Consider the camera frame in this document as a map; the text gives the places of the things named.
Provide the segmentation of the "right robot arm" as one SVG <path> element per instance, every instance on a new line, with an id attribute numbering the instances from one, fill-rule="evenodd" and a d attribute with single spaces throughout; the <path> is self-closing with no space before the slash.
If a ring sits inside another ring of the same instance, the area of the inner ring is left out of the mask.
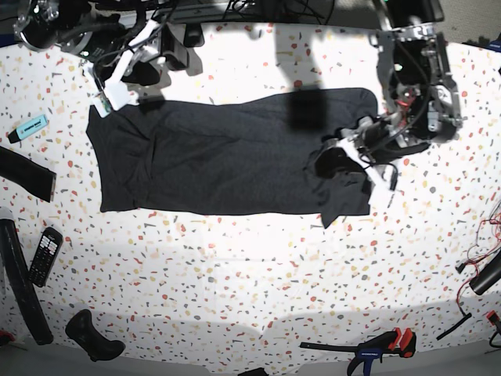
<path id="1" fill-rule="evenodd" d="M 171 71 L 189 67 L 188 49 L 173 35 L 169 21 L 176 1 L 22 1 L 14 34 L 30 50 L 54 45 L 92 65 L 99 89 L 125 59 L 132 83 L 160 80 L 151 63 L 162 59 Z"/>

